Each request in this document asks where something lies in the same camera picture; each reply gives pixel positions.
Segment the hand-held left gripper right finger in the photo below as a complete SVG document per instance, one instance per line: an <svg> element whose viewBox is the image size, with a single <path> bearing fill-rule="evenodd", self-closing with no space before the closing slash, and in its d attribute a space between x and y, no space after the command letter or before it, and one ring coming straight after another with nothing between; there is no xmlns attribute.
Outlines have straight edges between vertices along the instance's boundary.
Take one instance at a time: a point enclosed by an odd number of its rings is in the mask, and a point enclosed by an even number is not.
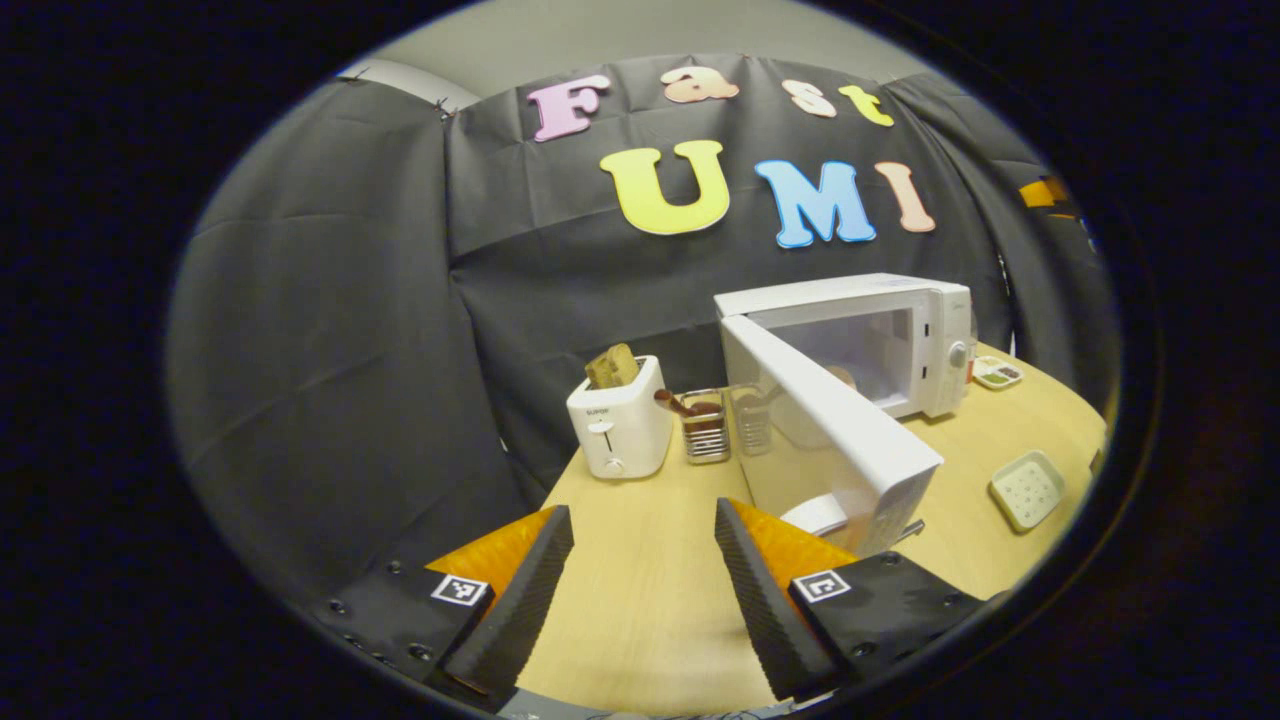
<svg viewBox="0 0 1280 720"><path fill-rule="evenodd" d="M882 682L984 606L896 551L859 559L733 498L714 536L780 700Z"/></svg>

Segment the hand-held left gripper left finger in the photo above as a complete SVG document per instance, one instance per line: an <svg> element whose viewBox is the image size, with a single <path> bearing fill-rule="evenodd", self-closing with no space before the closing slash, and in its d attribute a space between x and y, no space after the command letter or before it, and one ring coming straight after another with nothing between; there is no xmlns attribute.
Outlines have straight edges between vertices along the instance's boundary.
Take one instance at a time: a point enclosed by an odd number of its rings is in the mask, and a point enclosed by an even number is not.
<svg viewBox="0 0 1280 720"><path fill-rule="evenodd" d="M490 714L516 694L575 538L553 505L430 559L403 543L310 612L413 687Z"/></svg>

